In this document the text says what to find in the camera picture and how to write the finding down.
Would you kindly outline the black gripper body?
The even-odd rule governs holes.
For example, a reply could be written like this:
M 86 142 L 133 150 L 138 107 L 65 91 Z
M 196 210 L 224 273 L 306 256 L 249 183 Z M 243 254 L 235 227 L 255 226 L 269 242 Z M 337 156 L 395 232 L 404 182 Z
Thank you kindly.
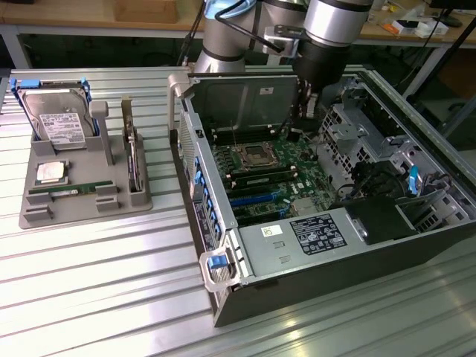
M 349 45 L 335 47 L 300 40 L 292 68 L 301 80 L 310 84 L 312 92 L 320 92 L 340 80 L 349 56 Z

